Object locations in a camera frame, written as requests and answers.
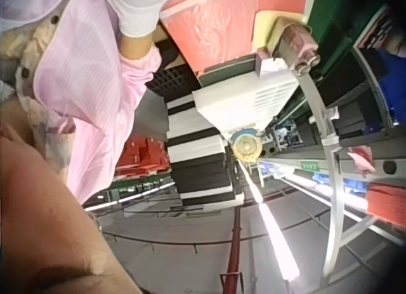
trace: black grate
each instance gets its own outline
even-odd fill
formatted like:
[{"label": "black grate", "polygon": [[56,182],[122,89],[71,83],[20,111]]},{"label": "black grate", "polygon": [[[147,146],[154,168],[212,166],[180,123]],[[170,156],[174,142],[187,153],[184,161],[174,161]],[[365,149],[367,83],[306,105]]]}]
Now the black grate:
[{"label": "black grate", "polygon": [[171,102],[200,89],[200,84],[189,65],[183,64],[159,70],[154,79],[147,83],[147,87],[162,96],[165,102]]}]

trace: pink striped shirt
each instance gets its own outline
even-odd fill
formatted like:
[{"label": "pink striped shirt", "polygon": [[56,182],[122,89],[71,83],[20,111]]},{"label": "pink striped shirt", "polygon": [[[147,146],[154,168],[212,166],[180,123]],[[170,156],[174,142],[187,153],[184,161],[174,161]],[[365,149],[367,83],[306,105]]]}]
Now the pink striped shirt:
[{"label": "pink striped shirt", "polygon": [[[45,17],[62,0],[7,0],[1,22],[17,27]],[[34,76],[36,100],[76,125],[67,186],[82,204],[112,182],[134,111],[161,62],[120,56],[117,16],[105,0],[70,0]]]}]

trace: skin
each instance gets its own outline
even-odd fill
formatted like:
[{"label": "skin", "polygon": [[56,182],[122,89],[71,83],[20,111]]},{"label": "skin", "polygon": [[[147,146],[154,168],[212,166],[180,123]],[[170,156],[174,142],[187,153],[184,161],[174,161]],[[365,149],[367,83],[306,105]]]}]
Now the skin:
[{"label": "skin", "polygon": [[[122,37],[119,48],[137,60],[152,44],[152,35]],[[0,284],[8,288],[0,291],[141,293],[66,185],[28,144],[21,110],[7,105],[0,130]]]}]

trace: white glove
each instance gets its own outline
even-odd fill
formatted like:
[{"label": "white glove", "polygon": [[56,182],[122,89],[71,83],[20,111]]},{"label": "white glove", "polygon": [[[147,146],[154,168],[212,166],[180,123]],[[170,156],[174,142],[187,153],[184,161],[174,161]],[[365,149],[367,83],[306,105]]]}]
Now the white glove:
[{"label": "white glove", "polygon": [[107,0],[119,16],[120,30],[128,37],[152,33],[168,0]]}]

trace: ceiling light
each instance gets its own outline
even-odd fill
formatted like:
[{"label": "ceiling light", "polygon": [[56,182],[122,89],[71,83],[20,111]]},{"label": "ceiling light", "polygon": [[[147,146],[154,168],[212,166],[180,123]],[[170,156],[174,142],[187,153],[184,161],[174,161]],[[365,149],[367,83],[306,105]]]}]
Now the ceiling light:
[{"label": "ceiling light", "polygon": [[288,179],[289,181],[293,181],[305,187],[314,187],[317,184],[315,181],[309,180],[308,178],[304,178],[299,175],[286,175],[285,178]]},{"label": "ceiling light", "polygon": [[142,197],[142,194],[136,194],[135,196],[125,197],[125,198],[123,198],[123,199],[120,199],[119,202],[120,202],[120,203],[123,203],[123,202],[129,201],[129,200],[136,199],[136,198],[138,198],[138,197]]},{"label": "ceiling light", "polygon": [[168,183],[168,184],[164,184],[164,185],[162,185],[162,186],[159,186],[159,189],[164,189],[164,188],[169,187],[169,186],[172,186],[172,185],[174,185],[174,184],[175,184],[175,182],[171,182],[171,183]]},{"label": "ceiling light", "polygon": [[254,182],[252,181],[251,177],[249,176],[246,168],[244,167],[244,165],[241,163],[240,160],[239,160],[239,164],[240,164],[241,170],[244,174],[244,177],[246,178],[246,181],[248,183],[249,189],[251,190],[251,193],[252,193],[252,196],[254,197],[255,202],[262,203],[264,201],[262,193],[259,191],[258,187],[254,184]]},{"label": "ceiling light", "polygon": [[300,275],[298,265],[293,257],[292,251],[287,245],[282,231],[273,217],[268,205],[262,203],[259,205],[262,219],[264,220],[266,230],[268,231],[269,238],[275,255],[279,264],[280,272],[285,280],[292,281]]},{"label": "ceiling light", "polygon": [[[327,185],[316,185],[315,189],[325,196],[331,197],[333,194],[332,188]],[[344,203],[346,205],[358,208],[359,210],[367,210],[368,208],[368,200],[364,199],[363,197],[354,196],[353,194],[347,192],[344,193]]]},{"label": "ceiling light", "polygon": [[106,207],[115,205],[117,203],[118,203],[117,201],[113,201],[113,202],[104,203],[104,204],[100,204],[100,205],[96,205],[96,206],[90,206],[90,207],[85,208],[84,210],[85,211],[99,210],[100,208],[106,208]]},{"label": "ceiling light", "polygon": [[155,191],[158,191],[158,190],[159,190],[159,188],[154,188],[154,189],[143,192],[142,195],[146,196],[147,194],[151,194],[151,193],[153,193]]}]

